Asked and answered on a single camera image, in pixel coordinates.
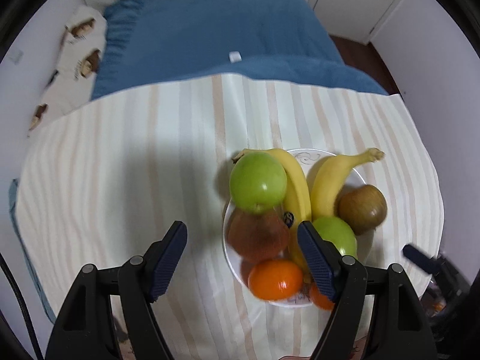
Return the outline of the orange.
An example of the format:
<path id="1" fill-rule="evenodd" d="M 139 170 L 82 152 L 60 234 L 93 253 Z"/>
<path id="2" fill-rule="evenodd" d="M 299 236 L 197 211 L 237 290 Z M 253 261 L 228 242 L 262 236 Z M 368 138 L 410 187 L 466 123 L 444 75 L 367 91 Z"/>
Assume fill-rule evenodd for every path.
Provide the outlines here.
<path id="1" fill-rule="evenodd" d="M 335 303 L 329 300 L 329 297 L 323 295 L 315 283 L 312 283 L 309 289 L 309 297 L 312 303 L 324 311 L 332 311 Z"/>
<path id="2" fill-rule="evenodd" d="M 304 272 L 284 258 L 259 262 L 250 271 L 247 285 L 252 294 L 264 301 L 282 301 L 293 297 L 304 283 Z"/>

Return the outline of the green apple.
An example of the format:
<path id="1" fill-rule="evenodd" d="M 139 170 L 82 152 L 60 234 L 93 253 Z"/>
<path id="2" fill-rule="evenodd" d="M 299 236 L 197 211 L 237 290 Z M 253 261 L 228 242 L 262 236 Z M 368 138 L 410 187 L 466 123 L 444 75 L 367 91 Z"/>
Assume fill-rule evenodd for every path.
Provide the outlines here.
<path id="1" fill-rule="evenodd" d="M 253 215 L 279 206 L 287 193 L 287 174 L 270 154 L 254 151 L 235 161 L 229 191 L 236 208 Z"/>
<path id="2" fill-rule="evenodd" d="M 341 255 L 357 257 L 357 240 L 351 227 L 336 216 L 325 216 L 315 219 L 313 227 L 320 237 L 331 242 Z"/>

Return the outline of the brown pear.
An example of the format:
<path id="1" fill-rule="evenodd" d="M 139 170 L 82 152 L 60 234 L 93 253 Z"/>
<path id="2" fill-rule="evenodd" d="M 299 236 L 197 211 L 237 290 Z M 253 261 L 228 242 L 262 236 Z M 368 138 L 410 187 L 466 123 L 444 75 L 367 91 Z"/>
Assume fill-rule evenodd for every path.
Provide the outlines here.
<path id="1" fill-rule="evenodd" d="M 361 236 L 384 222 L 386 199 L 377 187 L 366 184 L 343 194 L 337 203 L 337 215 Z"/>

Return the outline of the yellow banana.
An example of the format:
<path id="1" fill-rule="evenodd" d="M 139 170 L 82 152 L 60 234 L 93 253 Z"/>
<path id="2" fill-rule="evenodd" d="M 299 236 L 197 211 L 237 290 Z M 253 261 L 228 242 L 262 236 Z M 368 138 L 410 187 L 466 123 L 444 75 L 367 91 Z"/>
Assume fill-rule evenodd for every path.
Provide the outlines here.
<path id="1" fill-rule="evenodd" d="M 382 160 L 385 153 L 378 148 L 369 148 L 356 155 L 339 154 L 324 158 L 316 173 L 311 191 L 312 218 L 335 215 L 338 194 L 352 170 L 368 163 Z"/>
<path id="2" fill-rule="evenodd" d="M 308 264 L 299 247 L 297 239 L 298 225 L 312 219 L 311 200 L 306 176 L 299 162 L 288 151 L 283 149 L 253 150 L 244 149 L 236 154 L 232 161 L 235 164 L 241 157 L 252 152 L 264 152 L 280 162 L 287 176 L 286 196 L 282 203 L 283 220 L 289 228 L 288 255 L 304 272 L 304 282 L 312 283 Z"/>

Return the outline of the red apple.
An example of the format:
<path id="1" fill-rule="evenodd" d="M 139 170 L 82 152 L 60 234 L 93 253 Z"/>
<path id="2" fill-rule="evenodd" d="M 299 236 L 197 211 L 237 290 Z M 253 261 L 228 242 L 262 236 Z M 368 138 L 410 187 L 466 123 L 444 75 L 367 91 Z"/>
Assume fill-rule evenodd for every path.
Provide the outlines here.
<path id="1" fill-rule="evenodd" d="M 227 243 L 251 264 L 275 258 L 287 248 L 289 229 L 275 210 L 249 214 L 236 209 L 229 221 Z"/>

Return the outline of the striped cat print cloth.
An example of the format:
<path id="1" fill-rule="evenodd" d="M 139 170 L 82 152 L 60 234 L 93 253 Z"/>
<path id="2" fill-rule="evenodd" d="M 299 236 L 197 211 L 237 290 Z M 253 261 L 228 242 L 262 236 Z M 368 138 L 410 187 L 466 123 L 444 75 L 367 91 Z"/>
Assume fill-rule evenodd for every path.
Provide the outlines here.
<path id="1" fill-rule="evenodd" d="M 401 97 L 235 74 L 144 85 L 94 100 L 32 138 L 16 218 L 52 311 L 86 263 L 120 266 L 180 220 L 187 247 L 153 306 L 174 356 L 310 355 L 328 314 L 258 300 L 224 258 L 231 159 L 274 147 L 382 150 L 382 161 L 360 169 L 388 205 L 368 264 L 403 263 L 408 243 L 439 251 L 439 178 Z"/>

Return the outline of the white ceramic plate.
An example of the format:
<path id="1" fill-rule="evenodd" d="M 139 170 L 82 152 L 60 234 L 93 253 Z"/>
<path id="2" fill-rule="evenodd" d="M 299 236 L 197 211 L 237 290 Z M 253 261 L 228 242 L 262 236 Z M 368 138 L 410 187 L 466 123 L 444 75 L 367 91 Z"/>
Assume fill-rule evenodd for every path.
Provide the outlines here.
<path id="1" fill-rule="evenodd" d="M 313 184 L 313 180 L 317 174 L 317 169 L 320 166 L 320 162 L 322 162 L 325 158 L 334 155 L 333 153 L 325 150 L 311 148 L 290 149 L 287 150 L 287 152 L 293 158 L 295 158 L 295 160 L 299 163 L 299 166 L 301 166 L 309 187 L 311 187 Z M 366 185 L 365 179 L 360 172 L 354 169 L 346 179 L 346 183 L 343 186 L 341 194 L 350 192 L 355 188 L 360 188 L 363 185 Z M 250 273 L 252 265 L 248 262 L 245 262 L 243 258 L 227 244 L 228 227 L 235 209 L 236 206 L 234 205 L 233 201 L 229 200 L 223 222 L 223 250 L 225 259 L 231 273 L 233 274 L 233 277 L 241 284 L 241 286 L 246 288 L 247 276 Z M 356 238 L 358 260 L 361 263 L 366 264 L 374 243 L 374 231 L 370 230 L 365 235 L 357 236 Z M 286 308 L 299 308 L 309 306 L 312 304 L 312 302 L 308 297 L 308 293 L 302 290 L 286 300 L 271 301 L 271 304 Z"/>

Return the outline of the teal bed sheet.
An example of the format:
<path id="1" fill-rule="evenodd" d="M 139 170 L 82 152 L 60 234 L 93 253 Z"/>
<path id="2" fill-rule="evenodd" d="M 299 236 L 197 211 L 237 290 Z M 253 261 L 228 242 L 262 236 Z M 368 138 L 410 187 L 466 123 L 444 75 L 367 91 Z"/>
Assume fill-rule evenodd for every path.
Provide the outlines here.
<path id="1" fill-rule="evenodd" d="M 24 241 L 22 239 L 22 236 L 20 234 L 20 229 L 19 225 L 17 222 L 16 218 L 16 203 L 17 203 L 17 194 L 18 194 L 18 187 L 19 187 L 20 180 L 19 179 L 13 179 L 10 183 L 9 189 L 8 189 L 8 202 L 9 202 L 9 216 L 10 216 L 10 222 L 12 224 L 13 230 L 17 236 L 17 239 L 20 243 L 21 249 L 23 251 L 24 255 L 24 261 L 28 270 L 28 273 L 30 275 L 30 278 L 32 279 L 32 283 L 34 288 L 37 291 L 39 300 L 41 302 L 41 305 L 43 307 L 43 310 L 47 316 L 47 319 L 54 324 L 56 321 L 56 315 L 54 311 L 52 310 L 50 303 L 47 299 L 47 296 L 45 295 L 45 292 L 43 291 L 43 287 L 41 286 L 41 283 L 38 279 L 37 272 L 32 265 L 32 262 L 29 258 L 28 251 L 25 247 Z"/>

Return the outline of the bear print pillow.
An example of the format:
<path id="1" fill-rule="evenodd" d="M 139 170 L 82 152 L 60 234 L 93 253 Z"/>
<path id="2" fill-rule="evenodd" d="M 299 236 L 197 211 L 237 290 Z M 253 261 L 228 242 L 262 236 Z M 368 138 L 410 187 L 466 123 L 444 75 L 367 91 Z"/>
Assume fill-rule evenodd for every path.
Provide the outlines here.
<path id="1" fill-rule="evenodd" d="M 58 61 L 32 116 L 28 136 L 91 99 L 106 46 L 107 21 L 88 6 L 78 7 L 65 24 Z"/>

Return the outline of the blue quilt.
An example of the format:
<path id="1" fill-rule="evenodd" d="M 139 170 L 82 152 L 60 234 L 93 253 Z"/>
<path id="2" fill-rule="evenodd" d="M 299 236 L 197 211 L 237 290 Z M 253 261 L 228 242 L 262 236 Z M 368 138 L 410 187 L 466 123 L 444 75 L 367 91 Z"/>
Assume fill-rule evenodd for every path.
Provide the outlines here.
<path id="1" fill-rule="evenodd" d="M 93 98 L 223 73 L 383 93 L 343 62 L 304 0 L 120 0 L 104 16 Z"/>

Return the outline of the wall socket left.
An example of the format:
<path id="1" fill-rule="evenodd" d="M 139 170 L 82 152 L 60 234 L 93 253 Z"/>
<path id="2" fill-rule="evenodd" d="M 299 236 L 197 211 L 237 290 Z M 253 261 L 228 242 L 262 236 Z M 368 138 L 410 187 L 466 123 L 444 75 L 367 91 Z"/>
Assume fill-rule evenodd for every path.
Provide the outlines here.
<path id="1" fill-rule="evenodd" d="M 7 53 L 7 58 L 17 65 L 22 60 L 23 55 L 24 52 L 21 49 L 12 49 Z"/>

